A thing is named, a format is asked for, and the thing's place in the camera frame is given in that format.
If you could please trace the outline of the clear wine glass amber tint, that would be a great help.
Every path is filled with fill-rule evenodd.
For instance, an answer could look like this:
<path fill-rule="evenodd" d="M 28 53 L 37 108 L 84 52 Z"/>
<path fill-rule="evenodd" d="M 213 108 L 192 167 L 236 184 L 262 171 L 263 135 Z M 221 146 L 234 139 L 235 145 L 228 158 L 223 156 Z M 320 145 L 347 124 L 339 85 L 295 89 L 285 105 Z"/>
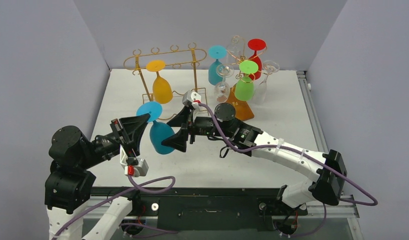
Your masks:
<path fill-rule="evenodd" d="M 272 60 L 266 60 L 262 64 L 262 73 L 265 75 L 263 81 L 257 86 L 253 95 L 253 102 L 257 105 L 263 104 L 266 93 L 268 78 L 270 75 L 277 73 L 280 70 L 280 65 Z"/>

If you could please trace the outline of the orange plastic goblet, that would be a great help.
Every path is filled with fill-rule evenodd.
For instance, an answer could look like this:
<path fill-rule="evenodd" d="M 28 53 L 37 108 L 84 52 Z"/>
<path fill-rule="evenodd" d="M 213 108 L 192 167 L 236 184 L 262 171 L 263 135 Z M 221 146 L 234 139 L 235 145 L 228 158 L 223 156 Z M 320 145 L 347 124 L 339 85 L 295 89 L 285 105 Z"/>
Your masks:
<path fill-rule="evenodd" d="M 146 70 L 156 73 L 152 91 L 154 99 L 160 104 L 167 104 L 173 99 L 173 91 L 169 82 L 160 75 L 160 71 L 166 67 L 163 60 L 152 60 L 146 65 Z"/>

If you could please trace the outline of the blue plastic goblet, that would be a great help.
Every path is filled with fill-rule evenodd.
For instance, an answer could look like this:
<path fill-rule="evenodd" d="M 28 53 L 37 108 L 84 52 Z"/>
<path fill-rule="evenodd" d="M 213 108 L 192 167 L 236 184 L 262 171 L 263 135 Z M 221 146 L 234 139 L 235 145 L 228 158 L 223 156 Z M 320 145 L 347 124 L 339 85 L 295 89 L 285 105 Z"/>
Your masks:
<path fill-rule="evenodd" d="M 149 131 L 149 137 L 153 148 L 160 155 L 168 155 L 175 149 L 173 147 L 163 145 L 163 140 L 172 137 L 175 132 L 167 123 L 158 121 L 158 118 L 160 118 L 162 113 L 163 107 L 160 103 L 156 101 L 149 101 L 138 108 L 136 115 L 141 116 L 148 114 L 150 116 L 147 122 L 152 123 Z"/>

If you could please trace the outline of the teal plastic goblet front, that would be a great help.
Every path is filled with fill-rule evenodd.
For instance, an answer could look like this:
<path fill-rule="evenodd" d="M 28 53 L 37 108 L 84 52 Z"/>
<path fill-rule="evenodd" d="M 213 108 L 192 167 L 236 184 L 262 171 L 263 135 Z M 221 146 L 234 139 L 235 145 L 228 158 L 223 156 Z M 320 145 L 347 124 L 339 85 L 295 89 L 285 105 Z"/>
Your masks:
<path fill-rule="evenodd" d="M 209 48 L 208 55 L 214 59 L 214 62 L 208 69 L 208 81 L 211 85 L 215 86 L 217 83 L 223 80 L 223 78 L 219 76 L 217 68 L 222 64 L 220 60 L 226 57 L 227 50 L 222 45 L 213 45 Z"/>

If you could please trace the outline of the gold rectangular wire glass rack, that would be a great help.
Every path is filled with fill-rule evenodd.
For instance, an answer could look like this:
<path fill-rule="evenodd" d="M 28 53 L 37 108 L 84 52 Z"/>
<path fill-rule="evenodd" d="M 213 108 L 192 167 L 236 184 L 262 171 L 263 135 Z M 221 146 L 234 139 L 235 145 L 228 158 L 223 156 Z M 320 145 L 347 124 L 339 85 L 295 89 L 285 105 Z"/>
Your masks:
<path fill-rule="evenodd" d="M 143 54 L 140 49 L 135 49 L 132 52 L 132 56 L 124 60 L 123 67 L 126 70 L 131 71 L 134 76 L 140 76 L 145 90 L 145 93 L 142 95 L 143 103 L 155 101 L 153 87 L 148 88 L 143 74 L 143 71 L 148 71 L 146 65 L 154 60 L 163 60 L 166 63 L 164 69 L 171 67 L 173 70 L 180 70 L 183 66 L 190 66 L 193 72 L 194 82 L 194 88 L 192 88 L 192 90 L 198 92 L 202 96 L 202 99 L 207 100 L 208 96 L 206 88 L 200 87 L 198 84 L 198 67 L 200 66 L 200 62 L 205 60 L 207 56 L 208 53 L 206 50 L 197 48 L 197 44 L 194 42 L 189 43 L 186 49 L 180 49 L 178 45 L 171 45 L 170 51 L 160 51 L 160 48 L 153 47 L 148 54 Z M 183 95 L 174 90 L 172 86 L 171 89 L 173 98 L 181 97 Z"/>

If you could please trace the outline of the aluminium rail frame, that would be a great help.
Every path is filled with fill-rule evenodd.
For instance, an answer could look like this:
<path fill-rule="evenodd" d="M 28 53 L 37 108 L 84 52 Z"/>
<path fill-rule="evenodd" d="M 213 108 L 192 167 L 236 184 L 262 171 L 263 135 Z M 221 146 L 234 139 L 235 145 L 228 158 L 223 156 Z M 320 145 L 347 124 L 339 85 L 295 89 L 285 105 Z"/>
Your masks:
<path fill-rule="evenodd" d="M 193 88 L 193 71 L 188 69 L 164 69 L 160 72 L 172 88 L 184 94 Z M 281 70 L 268 77 L 268 90 L 263 104 L 251 104 L 254 118 L 246 123 L 259 127 L 278 139 L 300 145 L 309 151 L 328 151 L 323 137 L 321 125 L 314 109 L 310 95 L 310 84 L 302 72 Z M 93 129 L 93 135 L 110 132 L 111 119 L 134 116 L 142 103 L 143 88 L 140 77 L 133 76 L 127 70 L 114 69 L 110 73 L 99 114 Z M 174 176 L 174 188 L 259 188 L 277 189 L 283 185 L 298 184 L 305 177 L 298 172 L 280 164 L 261 158 L 248 157 L 230 151 L 226 158 L 219 158 L 222 142 L 208 141 L 206 137 L 196 137 L 193 145 L 187 146 L 187 152 L 174 150 L 170 154 L 157 153 L 150 141 L 147 126 L 140 144 L 140 156 L 145 158 L 150 169 L 145 177 L 136 181 L 142 183 L 158 177 Z M 93 206 L 99 200 L 106 199 L 107 194 L 121 192 L 123 187 L 131 185 L 119 163 L 119 156 L 93 166 L 90 171 L 96 176 L 91 190 L 88 206 Z M 342 231 L 341 239 L 353 239 L 355 233 L 350 219 L 359 218 L 355 206 L 340 202 L 338 206 L 326 206 L 327 221 L 320 231 L 301 239 L 334 239 L 336 230 Z M 312 201 L 307 203 L 308 214 L 299 217 L 299 229 L 295 235 L 311 231 L 323 218 L 323 205 Z M 151 217 L 148 224 L 157 224 L 157 218 Z M 188 239 L 199 239 L 199 234 L 207 235 L 200 239 L 223 239 L 222 234 L 232 234 L 227 239 L 258 239 L 263 231 L 256 229 L 240 230 L 181 230 L 179 235 Z"/>

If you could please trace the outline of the clear glass tumbler goblet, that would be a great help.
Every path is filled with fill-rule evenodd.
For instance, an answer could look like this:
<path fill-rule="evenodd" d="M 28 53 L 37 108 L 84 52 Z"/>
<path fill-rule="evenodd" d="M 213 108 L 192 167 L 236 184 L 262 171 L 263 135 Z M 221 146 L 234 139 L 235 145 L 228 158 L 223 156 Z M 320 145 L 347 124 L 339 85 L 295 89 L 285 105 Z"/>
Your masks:
<path fill-rule="evenodd" d="M 230 43 L 226 46 L 226 62 L 231 65 L 239 63 L 244 56 L 245 46 L 244 38 L 239 35 L 234 35 Z"/>

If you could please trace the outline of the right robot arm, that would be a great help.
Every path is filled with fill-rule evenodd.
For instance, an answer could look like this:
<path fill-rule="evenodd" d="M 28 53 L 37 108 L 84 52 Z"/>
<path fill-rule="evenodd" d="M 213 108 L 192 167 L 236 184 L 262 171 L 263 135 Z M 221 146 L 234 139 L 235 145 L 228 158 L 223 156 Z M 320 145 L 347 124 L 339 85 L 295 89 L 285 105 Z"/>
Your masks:
<path fill-rule="evenodd" d="M 347 171 L 339 152 L 311 151 L 273 137 L 236 118 L 235 108 L 228 103 L 218 104 L 208 117 L 195 115 L 200 106 L 198 102 L 184 106 L 168 121 L 179 131 L 163 140 L 162 145 L 184 153 L 196 136 L 206 136 L 209 140 L 223 140 L 237 153 L 270 160 L 302 174 L 307 178 L 303 182 L 280 188 L 274 206 L 282 214 L 311 201 L 330 206 L 340 203 Z"/>

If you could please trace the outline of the gold tree rack wooden base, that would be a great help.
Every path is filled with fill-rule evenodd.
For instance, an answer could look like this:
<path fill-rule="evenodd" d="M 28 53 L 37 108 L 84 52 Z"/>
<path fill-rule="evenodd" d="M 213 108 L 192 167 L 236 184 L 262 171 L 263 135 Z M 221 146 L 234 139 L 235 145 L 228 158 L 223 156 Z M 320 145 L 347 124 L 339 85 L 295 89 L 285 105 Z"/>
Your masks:
<path fill-rule="evenodd" d="M 248 101 L 250 101 L 252 98 L 251 98 L 250 100 L 248 100 L 248 101 L 240 101 L 240 100 L 238 100 L 238 99 L 235 97 L 235 93 L 234 93 L 234 92 L 235 92 L 235 88 L 236 88 L 237 82 L 239 81 L 239 79 L 240 79 L 241 77 L 244 76 L 244 74 L 243 74 L 243 73 L 241 72 L 241 70 L 240 70 L 239 65 L 240 65 L 241 62 L 246 61 L 246 60 L 249 60 L 249 57 L 250 57 L 251 55 L 253 55 L 253 53 L 254 53 L 254 51 L 251 50 L 251 49 L 248 47 L 248 41 L 249 41 L 249 40 L 245 40 L 245 50 L 244 50 L 244 55 L 243 55 L 242 60 L 241 60 L 239 63 L 237 63 L 237 64 L 229 64 L 229 63 L 227 63 L 227 65 L 231 65 L 234 70 L 238 71 L 238 73 L 235 73 L 235 74 L 234 74 L 234 77 L 235 77 L 235 79 L 236 79 L 236 83 L 234 84 L 233 87 L 231 87 L 230 95 L 229 95 L 229 98 L 228 98 L 227 102 L 234 107 L 234 109 L 235 109 L 235 117 L 238 118 L 238 119 L 240 119 L 240 120 L 242 120 L 242 121 L 251 120 L 251 119 L 253 119 L 253 118 L 255 117 L 255 115 L 254 115 L 254 113 L 253 113 L 251 107 L 250 107 L 249 104 L 248 104 Z M 259 52 L 258 52 L 258 53 L 259 53 L 259 57 L 260 57 L 261 54 L 263 54 L 264 52 L 266 52 L 266 50 L 267 50 L 267 45 L 266 45 L 266 49 L 265 49 L 265 50 L 262 50 L 262 51 L 259 51 Z M 254 94 L 255 94 L 255 81 L 256 81 L 256 80 L 253 81 L 253 83 L 254 83 Z"/>

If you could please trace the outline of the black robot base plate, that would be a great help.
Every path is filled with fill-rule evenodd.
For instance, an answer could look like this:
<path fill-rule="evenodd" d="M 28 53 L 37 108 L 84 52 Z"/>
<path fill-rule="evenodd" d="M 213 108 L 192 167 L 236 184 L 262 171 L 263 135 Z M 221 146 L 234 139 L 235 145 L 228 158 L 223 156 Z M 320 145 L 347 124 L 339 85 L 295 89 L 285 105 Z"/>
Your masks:
<path fill-rule="evenodd" d="M 272 221 L 291 224 L 307 209 L 281 202 L 278 188 L 174 188 L 165 193 L 136 193 L 128 217 L 157 218 L 157 227 L 174 231 L 270 230 Z"/>

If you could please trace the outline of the clear wine glass front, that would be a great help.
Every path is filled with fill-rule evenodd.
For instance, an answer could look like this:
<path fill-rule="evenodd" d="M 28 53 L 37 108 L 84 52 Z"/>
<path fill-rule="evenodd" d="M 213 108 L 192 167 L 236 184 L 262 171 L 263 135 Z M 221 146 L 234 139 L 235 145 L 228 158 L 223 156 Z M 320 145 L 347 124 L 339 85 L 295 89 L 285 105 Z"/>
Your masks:
<path fill-rule="evenodd" d="M 228 100 L 231 87 L 226 82 L 226 79 L 232 77 L 234 72 L 235 71 L 231 65 L 220 64 L 217 66 L 216 73 L 219 77 L 222 77 L 222 81 L 214 86 L 214 96 L 218 103 L 225 103 Z"/>

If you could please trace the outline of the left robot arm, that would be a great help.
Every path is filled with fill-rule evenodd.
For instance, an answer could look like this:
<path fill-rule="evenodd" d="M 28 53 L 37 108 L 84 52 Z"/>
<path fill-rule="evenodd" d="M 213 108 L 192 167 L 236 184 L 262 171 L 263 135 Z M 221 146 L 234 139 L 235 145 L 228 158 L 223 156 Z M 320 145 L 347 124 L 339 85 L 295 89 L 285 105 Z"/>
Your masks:
<path fill-rule="evenodd" d="M 146 175 L 149 167 L 139 155 L 140 141 L 150 119 L 149 113 L 113 119 L 111 132 L 93 140 L 74 125 L 54 133 L 48 151 L 52 163 L 44 197 L 51 240 L 83 238 L 83 219 L 96 180 L 92 167 L 119 156 L 126 176 Z"/>

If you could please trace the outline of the green plastic goblet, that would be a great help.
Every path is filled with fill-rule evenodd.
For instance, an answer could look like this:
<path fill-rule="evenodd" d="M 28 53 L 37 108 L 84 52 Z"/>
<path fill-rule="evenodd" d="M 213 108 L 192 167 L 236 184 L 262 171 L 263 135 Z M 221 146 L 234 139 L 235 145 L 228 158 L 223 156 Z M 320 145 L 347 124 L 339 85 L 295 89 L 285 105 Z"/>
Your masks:
<path fill-rule="evenodd" d="M 252 60 L 245 60 L 239 64 L 239 69 L 243 76 L 238 80 L 234 95 L 240 101 L 249 101 L 254 95 L 254 83 L 251 77 L 255 77 L 259 66 Z"/>

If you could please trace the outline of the red plastic goblet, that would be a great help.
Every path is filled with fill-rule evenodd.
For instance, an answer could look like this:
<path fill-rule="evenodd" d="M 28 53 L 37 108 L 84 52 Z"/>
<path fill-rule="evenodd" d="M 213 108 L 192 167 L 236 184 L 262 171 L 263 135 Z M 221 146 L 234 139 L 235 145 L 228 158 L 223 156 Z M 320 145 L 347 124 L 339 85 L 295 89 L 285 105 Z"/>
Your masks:
<path fill-rule="evenodd" d="M 259 57 L 259 51 L 265 50 L 266 47 L 267 47 L 267 44 L 266 44 L 266 42 L 264 40 L 262 40 L 260 38 L 253 38 L 253 39 L 248 41 L 247 46 L 251 50 L 253 50 L 253 55 L 251 55 L 248 59 L 250 61 L 255 62 L 257 64 L 257 66 L 258 66 L 258 70 L 255 73 L 249 75 L 249 77 L 253 81 L 255 81 L 255 80 L 258 80 L 262 75 L 263 64 L 262 64 L 262 61 L 261 61 L 261 59 Z"/>

